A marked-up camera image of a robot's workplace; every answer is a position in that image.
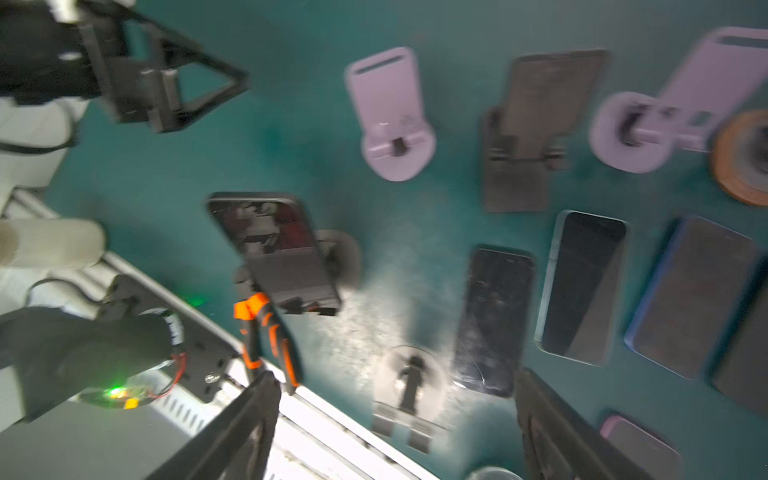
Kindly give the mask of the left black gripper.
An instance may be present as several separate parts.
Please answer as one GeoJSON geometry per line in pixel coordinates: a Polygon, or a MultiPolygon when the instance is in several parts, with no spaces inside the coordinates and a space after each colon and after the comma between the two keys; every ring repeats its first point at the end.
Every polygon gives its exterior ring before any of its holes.
{"type": "Polygon", "coordinates": [[[118,123],[177,132],[249,89],[245,70],[116,1],[77,1],[60,21],[47,1],[1,4],[1,94],[21,106],[99,99],[118,123]],[[228,83],[183,103],[174,75],[188,65],[228,83]]]}

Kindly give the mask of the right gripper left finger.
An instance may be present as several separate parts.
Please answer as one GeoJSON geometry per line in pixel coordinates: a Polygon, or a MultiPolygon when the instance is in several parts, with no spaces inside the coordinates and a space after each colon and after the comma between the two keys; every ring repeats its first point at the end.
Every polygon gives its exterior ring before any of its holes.
{"type": "Polygon", "coordinates": [[[282,389],[267,371],[151,479],[263,479],[275,434],[282,389]]]}

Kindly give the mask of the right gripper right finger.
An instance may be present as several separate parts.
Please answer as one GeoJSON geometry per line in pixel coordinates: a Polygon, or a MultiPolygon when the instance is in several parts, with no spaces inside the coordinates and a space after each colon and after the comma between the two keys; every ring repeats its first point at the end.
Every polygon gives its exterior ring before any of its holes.
{"type": "Polygon", "coordinates": [[[514,400],[529,479],[648,479],[538,374],[515,374],[514,400]]]}

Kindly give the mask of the black smartphone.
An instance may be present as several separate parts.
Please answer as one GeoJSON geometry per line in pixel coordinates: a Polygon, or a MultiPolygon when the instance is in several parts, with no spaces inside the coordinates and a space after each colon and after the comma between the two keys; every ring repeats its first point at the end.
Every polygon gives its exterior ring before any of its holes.
{"type": "Polygon", "coordinates": [[[206,209],[246,277],[289,314],[336,315],[342,300],[300,200],[287,193],[216,192],[206,209]]]}
{"type": "Polygon", "coordinates": [[[767,417],[767,281],[739,321],[712,384],[741,407],[767,417]]]}
{"type": "Polygon", "coordinates": [[[575,210],[558,215],[534,335],[541,351],[605,364],[629,233],[617,218],[575,210]]]}
{"type": "Polygon", "coordinates": [[[620,415],[608,417],[600,434],[653,479],[682,478],[680,454],[665,441],[620,415]]]}
{"type": "Polygon", "coordinates": [[[489,246],[473,251],[451,367],[455,385],[513,396],[534,279],[535,263],[522,251],[489,246]]]}

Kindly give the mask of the blue edged smartphone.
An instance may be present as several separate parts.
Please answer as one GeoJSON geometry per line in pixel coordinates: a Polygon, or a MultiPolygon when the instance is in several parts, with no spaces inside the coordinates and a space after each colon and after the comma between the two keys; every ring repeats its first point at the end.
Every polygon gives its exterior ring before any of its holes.
{"type": "Polygon", "coordinates": [[[681,218],[624,337],[636,354],[687,380],[705,370],[751,280],[758,247],[699,216],[681,218]]]}

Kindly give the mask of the brown round phone stand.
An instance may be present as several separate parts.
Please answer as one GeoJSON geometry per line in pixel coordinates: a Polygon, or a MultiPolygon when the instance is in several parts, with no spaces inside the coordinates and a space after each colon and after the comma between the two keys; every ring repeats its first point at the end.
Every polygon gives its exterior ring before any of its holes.
{"type": "Polygon", "coordinates": [[[744,112],[721,129],[711,168],[719,186],[736,200],[767,206],[767,111],[744,112]]]}

